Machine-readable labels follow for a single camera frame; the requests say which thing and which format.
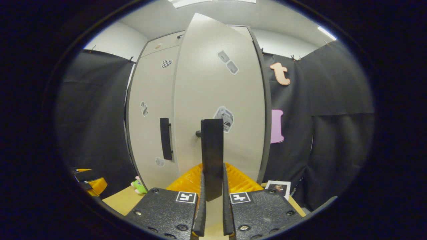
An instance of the ceiling light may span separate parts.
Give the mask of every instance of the ceiling light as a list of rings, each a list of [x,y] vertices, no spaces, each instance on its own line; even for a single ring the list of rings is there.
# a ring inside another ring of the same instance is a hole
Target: ceiling light
[[[210,1],[218,1],[218,0],[169,0],[175,8],[180,8],[183,6],[187,6],[194,3],[202,3],[202,2],[210,2]],[[246,3],[257,3],[257,0],[232,0],[232,1],[240,1]]]
[[[322,33],[326,34],[328,37],[332,38],[332,40],[336,40],[336,38],[334,36],[332,36],[332,34],[328,33],[328,31],[326,31],[325,29],[323,29],[321,26],[318,27],[317,29],[319,29]]]

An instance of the green plush toy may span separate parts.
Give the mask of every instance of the green plush toy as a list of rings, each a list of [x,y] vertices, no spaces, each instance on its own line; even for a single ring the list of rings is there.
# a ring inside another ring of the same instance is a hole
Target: green plush toy
[[[138,176],[135,177],[136,180],[131,182],[131,186],[136,188],[135,192],[138,194],[147,193],[147,190],[145,189],[144,185],[142,185],[141,180]]]

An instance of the black fabric backdrop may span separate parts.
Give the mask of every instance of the black fabric backdrop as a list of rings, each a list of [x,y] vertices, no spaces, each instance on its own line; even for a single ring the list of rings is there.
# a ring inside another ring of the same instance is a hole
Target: black fabric backdrop
[[[369,82],[339,41],[300,61],[267,53],[264,60],[272,109],[284,112],[284,141],[270,146],[264,182],[291,181],[291,191],[298,184],[294,199],[313,210],[339,196],[366,158],[374,129]],[[276,81],[269,68],[276,62],[290,85]]]
[[[118,56],[83,50],[58,92],[56,130],[65,164],[103,176],[108,186],[101,198],[126,188],[137,175],[123,121],[132,65]]]

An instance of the ceiling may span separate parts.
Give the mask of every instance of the ceiling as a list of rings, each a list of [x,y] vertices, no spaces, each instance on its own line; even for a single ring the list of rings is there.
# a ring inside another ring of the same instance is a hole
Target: ceiling
[[[120,22],[141,32],[148,39],[185,30],[194,13],[225,24],[247,25],[253,29],[285,34],[321,47],[331,38],[318,25],[294,10],[272,0],[256,4],[239,1],[210,1],[176,9],[168,0],[156,0],[135,10]]]

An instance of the photo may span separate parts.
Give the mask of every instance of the photo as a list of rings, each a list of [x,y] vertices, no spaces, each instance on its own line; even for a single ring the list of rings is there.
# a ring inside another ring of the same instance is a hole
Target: photo
[[[267,188],[276,189],[286,200],[289,201],[291,182],[289,181],[268,181]]]

